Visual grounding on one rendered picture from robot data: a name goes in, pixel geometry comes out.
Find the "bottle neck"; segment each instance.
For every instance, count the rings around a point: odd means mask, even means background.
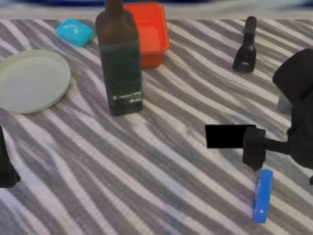
[[[104,0],[106,13],[109,17],[123,14],[123,0]]]

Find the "light blue object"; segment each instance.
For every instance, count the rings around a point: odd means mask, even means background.
[[[253,209],[253,220],[260,224],[264,224],[268,216],[272,181],[273,172],[268,169],[261,170]]]
[[[83,47],[94,37],[94,30],[74,19],[67,19],[56,28],[58,37],[66,42]]]

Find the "blue soap bar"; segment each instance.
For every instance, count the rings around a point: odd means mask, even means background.
[[[58,37],[78,47],[83,47],[94,37],[94,31],[88,25],[74,19],[67,19],[55,30]]]

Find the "zebra print tablecloth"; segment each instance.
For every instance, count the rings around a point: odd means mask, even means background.
[[[268,153],[274,170],[269,218],[252,221],[256,173],[240,150],[206,148],[204,125],[257,124],[284,139],[276,111],[278,66],[313,45],[313,21],[259,21],[257,66],[236,74],[244,21],[169,21],[171,50],[144,70],[144,111],[109,115],[97,42],[75,48],[58,21],[0,21],[1,59],[47,49],[67,59],[68,94],[32,114],[0,111],[22,177],[0,189],[1,235],[310,235],[312,172]]]

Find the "black rectangle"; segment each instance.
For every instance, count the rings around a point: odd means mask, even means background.
[[[243,148],[246,129],[255,125],[206,125],[208,148]]]

